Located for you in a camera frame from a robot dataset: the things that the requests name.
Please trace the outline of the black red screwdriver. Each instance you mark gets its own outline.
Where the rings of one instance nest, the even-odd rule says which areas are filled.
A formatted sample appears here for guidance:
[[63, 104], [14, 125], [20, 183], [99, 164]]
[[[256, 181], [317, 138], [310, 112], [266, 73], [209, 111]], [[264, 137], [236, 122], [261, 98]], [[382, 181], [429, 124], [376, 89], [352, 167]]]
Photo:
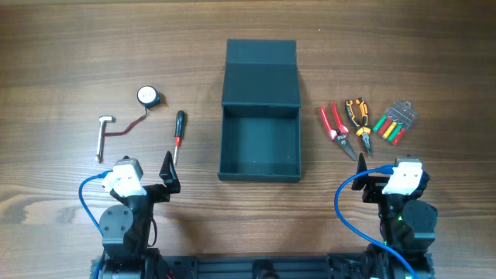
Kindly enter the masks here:
[[177, 164], [181, 141], [184, 136], [184, 124], [186, 114], [183, 110], [179, 110], [176, 115], [175, 132], [174, 132], [174, 165]]

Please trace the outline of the clear case coloured screwdrivers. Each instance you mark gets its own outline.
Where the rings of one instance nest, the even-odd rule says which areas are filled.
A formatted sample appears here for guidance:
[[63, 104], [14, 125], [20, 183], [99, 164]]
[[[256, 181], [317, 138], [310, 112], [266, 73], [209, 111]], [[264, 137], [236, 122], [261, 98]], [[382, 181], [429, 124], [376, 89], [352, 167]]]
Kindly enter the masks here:
[[397, 146], [416, 118], [417, 112], [413, 109], [411, 102], [396, 101], [386, 109], [372, 131], [387, 140], [392, 146]]

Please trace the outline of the round black tape measure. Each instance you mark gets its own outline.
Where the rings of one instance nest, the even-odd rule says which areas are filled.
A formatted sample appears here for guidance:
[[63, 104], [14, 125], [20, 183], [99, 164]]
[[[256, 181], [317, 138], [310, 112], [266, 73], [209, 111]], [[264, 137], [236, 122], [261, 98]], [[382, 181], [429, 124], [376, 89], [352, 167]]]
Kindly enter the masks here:
[[136, 93], [138, 102], [144, 107], [145, 113], [137, 120], [131, 122], [122, 132], [104, 133], [104, 136], [123, 136], [130, 132], [138, 123], [142, 122], [149, 114], [149, 110], [161, 103], [159, 91], [149, 85], [142, 86]]

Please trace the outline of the silver L-shaped socket wrench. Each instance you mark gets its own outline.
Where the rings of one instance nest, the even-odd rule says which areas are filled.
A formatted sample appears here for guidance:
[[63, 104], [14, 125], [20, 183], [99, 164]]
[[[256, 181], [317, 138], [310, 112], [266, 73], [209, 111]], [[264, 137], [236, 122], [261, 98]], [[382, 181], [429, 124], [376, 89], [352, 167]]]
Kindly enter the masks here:
[[102, 154], [103, 154], [103, 146], [105, 139], [105, 127], [108, 122], [114, 122], [115, 118], [111, 115], [101, 115], [98, 118], [98, 121], [100, 122], [100, 126], [98, 132], [98, 143], [97, 143], [95, 160], [97, 163], [101, 164], [103, 161]]

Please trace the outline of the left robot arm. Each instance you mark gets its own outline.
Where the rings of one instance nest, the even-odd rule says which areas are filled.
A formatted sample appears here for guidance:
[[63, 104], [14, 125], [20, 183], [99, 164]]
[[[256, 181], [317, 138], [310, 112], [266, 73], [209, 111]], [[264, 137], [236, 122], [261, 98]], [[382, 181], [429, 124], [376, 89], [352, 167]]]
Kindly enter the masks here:
[[157, 238], [153, 208], [169, 202], [181, 191], [171, 152], [166, 152], [159, 177], [161, 184], [143, 186], [143, 169], [138, 160], [128, 156], [114, 167], [99, 174], [102, 187], [119, 203], [107, 208], [97, 222], [102, 235], [103, 252], [91, 266], [91, 278], [166, 278], [174, 272], [150, 243]]

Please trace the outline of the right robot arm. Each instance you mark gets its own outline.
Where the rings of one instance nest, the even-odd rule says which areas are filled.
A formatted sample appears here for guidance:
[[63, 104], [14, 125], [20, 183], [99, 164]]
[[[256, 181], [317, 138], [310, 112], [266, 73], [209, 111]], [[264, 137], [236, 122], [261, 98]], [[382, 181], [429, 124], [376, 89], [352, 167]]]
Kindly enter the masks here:
[[419, 278], [434, 278], [429, 246], [435, 241], [437, 209], [421, 201], [429, 175], [418, 159], [398, 159], [384, 177], [365, 174], [353, 181], [362, 201], [378, 206], [383, 244], [400, 254]]

